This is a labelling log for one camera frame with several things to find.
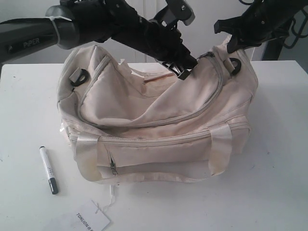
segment canvas bag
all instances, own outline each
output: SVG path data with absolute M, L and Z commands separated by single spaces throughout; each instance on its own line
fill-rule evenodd
M 162 66 L 141 72 L 118 64 L 99 46 L 74 50 L 59 80 L 58 109 L 81 175 L 119 184 L 223 173 L 247 140 L 258 86 L 245 52 L 228 54 L 227 41 L 201 56 L 184 81 Z M 88 80 L 74 87 L 81 70 Z

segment white table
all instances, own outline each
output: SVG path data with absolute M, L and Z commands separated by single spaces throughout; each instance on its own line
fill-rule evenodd
M 143 67 L 147 64 L 136 64 Z M 227 172 L 195 184 L 121 185 L 108 231 L 304 231 L 308 221 L 308 76 L 294 61 L 253 62 L 254 130 Z M 3 67 L 0 83 L 0 230 L 39 231 L 109 186 L 85 181 L 59 133 L 61 64 Z M 51 195 L 39 147 L 50 150 L 61 192 Z

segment paper tag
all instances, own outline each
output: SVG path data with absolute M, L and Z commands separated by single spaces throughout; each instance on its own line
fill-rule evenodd
M 52 219 L 42 231 L 102 231 L 110 220 L 89 201 L 77 210 Z

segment pen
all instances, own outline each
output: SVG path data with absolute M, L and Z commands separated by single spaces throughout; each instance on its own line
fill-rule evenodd
M 43 164 L 45 167 L 45 171 L 46 171 L 46 175 L 47 175 L 47 179 L 48 179 L 51 192 L 53 195 L 56 195 L 58 194 L 59 190 L 58 190 L 56 179 L 54 177 L 52 167 L 49 162 L 49 158 L 47 156 L 46 148 L 44 146 L 40 147 L 39 152 L 43 160 Z

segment beige bag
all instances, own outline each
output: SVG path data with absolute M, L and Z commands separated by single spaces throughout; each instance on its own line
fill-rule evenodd
M 66 60 L 58 108 L 85 179 L 196 182 L 224 172 L 242 151 L 257 85 L 245 52 L 228 54 L 225 43 L 185 81 L 163 67 L 133 70 L 92 46 Z

